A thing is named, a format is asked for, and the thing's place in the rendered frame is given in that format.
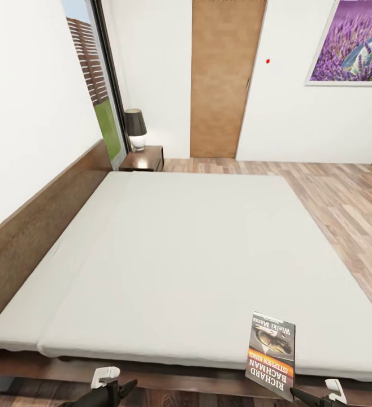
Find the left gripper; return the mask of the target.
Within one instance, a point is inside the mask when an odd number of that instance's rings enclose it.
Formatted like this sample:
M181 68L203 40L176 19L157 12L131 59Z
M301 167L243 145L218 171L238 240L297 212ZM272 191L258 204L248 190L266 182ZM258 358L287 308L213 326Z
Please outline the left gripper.
M136 387L137 379L127 382L122 386L116 383L106 384L92 389L84 395L88 407L118 407L121 399L124 399L133 388Z

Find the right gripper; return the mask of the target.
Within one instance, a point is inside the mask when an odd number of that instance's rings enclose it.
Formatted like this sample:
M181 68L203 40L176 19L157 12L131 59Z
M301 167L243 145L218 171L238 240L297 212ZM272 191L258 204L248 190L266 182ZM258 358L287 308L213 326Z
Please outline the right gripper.
M295 398L304 402L309 407L350 407L337 399L330 399L329 396L319 398L292 387L290 388L290 392L295 395Z

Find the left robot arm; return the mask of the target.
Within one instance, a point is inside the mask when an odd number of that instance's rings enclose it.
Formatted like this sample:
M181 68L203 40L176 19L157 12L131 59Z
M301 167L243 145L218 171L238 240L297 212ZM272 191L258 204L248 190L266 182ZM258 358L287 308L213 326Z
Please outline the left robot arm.
M106 384L100 379L117 378L120 373L117 367L103 367L94 372L91 389L92 391L76 401L64 402L58 407L118 407L121 399L124 399L133 388L136 387L137 379L127 382L122 386L116 383Z

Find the hardback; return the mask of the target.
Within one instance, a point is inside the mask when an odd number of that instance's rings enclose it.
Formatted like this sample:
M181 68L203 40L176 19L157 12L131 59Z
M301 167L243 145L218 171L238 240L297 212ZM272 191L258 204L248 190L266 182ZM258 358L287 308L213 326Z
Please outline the hardback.
M296 325L253 312L245 377L293 404Z

